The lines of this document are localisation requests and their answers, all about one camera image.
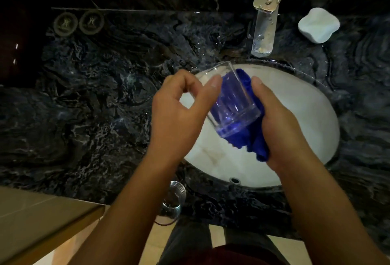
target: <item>marble countertop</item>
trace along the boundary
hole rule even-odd
[[[59,37],[49,24],[35,87],[0,87],[0,184],[111,204],[145,153],[152,98],[167,75],[223,60],[258,63],[295,74],[329,98],[341,137],[327,168],[390,253],[390,10],[340,0],[301,0],[292,8],[297,0],[284,0],[274,52],[257,59],[250,0],[237,0],[231,11],[231,0],[171,0],[171,11],[150,1],[144,11],[103,11],[106,23],[95,36],[77,30]],[[322,45],[297,29],[314,6],[327,6],[341,22]],[[51,10],[50,21],[59,13]],[[177,177],[187,189],[183,214],[299,238],[280,187],[232,185],[187,163]]]

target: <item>sink overflow hole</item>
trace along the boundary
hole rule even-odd
[[[229,181],[233,184],[241,185],[241,181],[237,178],[230,178]]]

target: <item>white sink basin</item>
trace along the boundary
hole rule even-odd
[[[325,164],[335,154],[340,131],[336,113],[327,97],[309,83],[275,68],[259,65],[235,65],[249,76],[258,76],[298,119],[311,149]],[[186,93],[180,99],[190,107],[193,98]],[[276,173],[246,147],[234,148],[215,132],[206,119],[194,147],[185,159],[215,178],[247,187],[280,185]]]

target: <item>chrome faucet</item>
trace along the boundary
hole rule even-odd
[[[253,6],[258,12],[251,53],[256,57],[266,57],[272,52],[279,3],[280,0],[253,1]]]

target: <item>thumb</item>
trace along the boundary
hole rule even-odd
[[[212,105],[214,105],[218,99],[221,92],[221,86],[221,75],[214,75],[198,92],[194,104],[190,108],[190,111],[192,111],[196,118],[204,121]]]
[[[253,76],[251,84],[254,94],[260,99],[265,110],[276,104],[281,104],[273,91],[267,87],[259,77]]]

